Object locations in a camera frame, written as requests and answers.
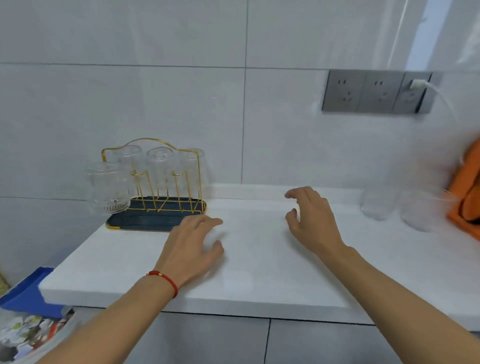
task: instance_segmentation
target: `white countertop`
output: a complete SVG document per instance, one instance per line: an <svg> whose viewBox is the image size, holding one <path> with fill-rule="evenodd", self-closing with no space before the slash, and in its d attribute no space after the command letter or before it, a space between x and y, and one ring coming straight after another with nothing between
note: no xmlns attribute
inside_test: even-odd
<svg viewBox="0 0 480 364"><path fill-rule="evenodd" d="M201 284L186 287L165 311L350 323L372 323L336 278L290 235L284 188L221 186L207 213L224 224L224 261ZM346 244L465 328L480 330L480 242L445 224L417 232L395 214L372 221L358 191L322 189ZM269 200L255 200L262 196ZM100 227L40 284L49 303L107 307L151 270L167 233Z"/></svg>

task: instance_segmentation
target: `red string bracelet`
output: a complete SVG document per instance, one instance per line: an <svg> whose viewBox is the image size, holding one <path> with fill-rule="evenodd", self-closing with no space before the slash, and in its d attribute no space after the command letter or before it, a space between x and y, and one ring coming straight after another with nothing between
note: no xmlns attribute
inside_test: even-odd
<svg viewBox="0 0 480 364"><path fill-rule="evenodd" d="M170 277L166 276L165 274L160 273L158 270L151 270L146 275L147 276L160 276L162 278L165 278L172 285L173 289L175 290L175 294L173 295L173 298L175 298L177 296L177 294L179 294L179 288L177 287L177 285L174 283L174 281L172 281L172 279Z"/></svg>

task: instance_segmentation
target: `power cord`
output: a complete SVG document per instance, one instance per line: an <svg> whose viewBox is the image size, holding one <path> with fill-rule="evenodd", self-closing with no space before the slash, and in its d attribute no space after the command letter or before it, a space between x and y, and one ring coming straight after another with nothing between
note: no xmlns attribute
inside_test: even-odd
<svg viewBox="0 0 480 364"><path fill-rule="evenodd" d="M460 120L457 117L457 113L455 112L455 109L452 103L450 102L449 99L447 99L445 94L437 86L428 82L427 80L415 79L415 80L412 80L409 87L410 90L418 90L422 88L431 88L433 91L435 91L438 94L438 96L440 96L445 106L447 106L448 111L452 115L452 119L455 123L455 126L460 126ZM463 165L463 162L464 162L463 153L461 154L459 161L460 161L460 165Z"/></svg>

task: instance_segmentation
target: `blue container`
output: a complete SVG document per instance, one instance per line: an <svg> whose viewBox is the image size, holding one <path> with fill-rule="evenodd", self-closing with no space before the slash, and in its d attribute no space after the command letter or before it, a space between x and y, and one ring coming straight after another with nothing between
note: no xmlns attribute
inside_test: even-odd
<svg viewBox="0 0 480 364"><path fill-rule="evenodd" d="M63 305L45 303L38 285L53 268L40 267L6 295L0 298L0 307L4 310L27 312L30 315L62 318Z"/></svg>

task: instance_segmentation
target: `backsplash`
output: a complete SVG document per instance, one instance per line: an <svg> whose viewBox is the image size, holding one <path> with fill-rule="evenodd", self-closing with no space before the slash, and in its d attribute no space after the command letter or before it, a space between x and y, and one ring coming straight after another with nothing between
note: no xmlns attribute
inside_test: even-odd
<svg viewBox="0 0 480 364"><path fill-rule="evenodd" d="M136 137L204 149L215 182L362 188L415 166L445 185L480 134L479 29L468 0L0 2L0 270L15 283L92 233L83 168ZM461 125L438 98L416 117L322 113L334 68L444 71ZM61 218L25 227L52 201Z"/></svg>

